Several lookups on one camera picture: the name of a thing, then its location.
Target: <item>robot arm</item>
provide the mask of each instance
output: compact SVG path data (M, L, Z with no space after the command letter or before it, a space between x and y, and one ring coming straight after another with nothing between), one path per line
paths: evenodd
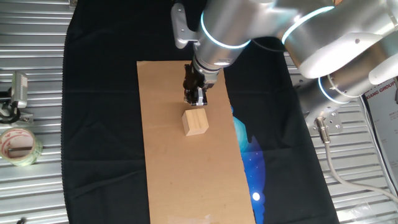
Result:
M185 99L191 105L207 104L205 93L216 83L219 70L231 65L251 39L279 38L302 75L318 78L344 67L397 30L396 16L395 0L349 0L336 7L332 0L210 0L193 32L182 4L176 3L176 46L182 49L188 41L195 42L192 63L186 67Z
M313 121L317 118L328 117L340 106L361 96L375 85L392 78L385 75L381 80L378 77L374 79L372 76L374 71L384 67L394 68L386 66L386 63L388 64L388 61L396 55L398 55L398 32L393 32L337 71L310 80L302 86L296 86L307 126L313 126Z

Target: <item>metal clamp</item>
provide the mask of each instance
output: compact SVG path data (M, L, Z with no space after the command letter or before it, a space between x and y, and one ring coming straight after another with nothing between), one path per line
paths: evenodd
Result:
M172 25L175 45L179 49L183 49L189 41L198 41L196 32L188 28L185 9L181 3L175 3L172 8Z

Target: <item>metal grating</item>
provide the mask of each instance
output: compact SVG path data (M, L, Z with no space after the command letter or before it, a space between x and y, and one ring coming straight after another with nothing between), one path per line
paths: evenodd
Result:
M63 201L60 165L62 60L65 33L73 9L68 0L0 0L0 91L11 85L14 70L29 76L30 127L44 143L43 156L32 166L14 167L0 158L0 224L68 223ZM285 55L293 83L304 79ZM332 136L332 154L338 172L347 180L389 188L360 102L340 109L344 132ZM0 133L7 127L0 126ZM325 150L312 136L341 223L352 223L350 210L366 201L376 213L368 223L398 218L396 204L383 195L338 184L328 173Z
M0 158L0 223L68 223L61 178L62 60L73 10L68 0L0 0L0 91L14 70L28 75L29 129L43 141L43 156L29 167ZM0 126L0 133L7 126Z
M294 85L308 81L300 74L288 53L285 53L285 60ZM369 132L361 100L358 98L344 105L338 112L344 129L340 134L331 134L331 155L337 173L350 182L393 189L386 177L386 167L380 160L372 133ZM353 189L337 182L329 172L325 147L320 137L312 136L312 141L340 223L355 223L353 219L357 218L366 224L396 224L398 207L395 202L383 194ZM371 211L354 217L352 209L363 202L368 203Z

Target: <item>tape roll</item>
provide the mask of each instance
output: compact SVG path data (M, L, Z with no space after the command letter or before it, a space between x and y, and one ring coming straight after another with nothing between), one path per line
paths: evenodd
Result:
M25 149L22 156L11 156L10 149ZM43 144L26 128L10 128L0 136L0 156L15 166L28 166L42 154Z

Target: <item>black cloth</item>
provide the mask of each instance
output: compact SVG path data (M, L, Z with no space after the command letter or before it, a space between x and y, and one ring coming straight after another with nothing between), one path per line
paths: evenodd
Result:
M196 30L206 1L183 3ZM192 59L191 44L174 45L171 7L78 1L63 64L62 175L71 224L149 223L136 62ZM225 76L235 117L263 150L264 223L338 223L283 54L249 44Z

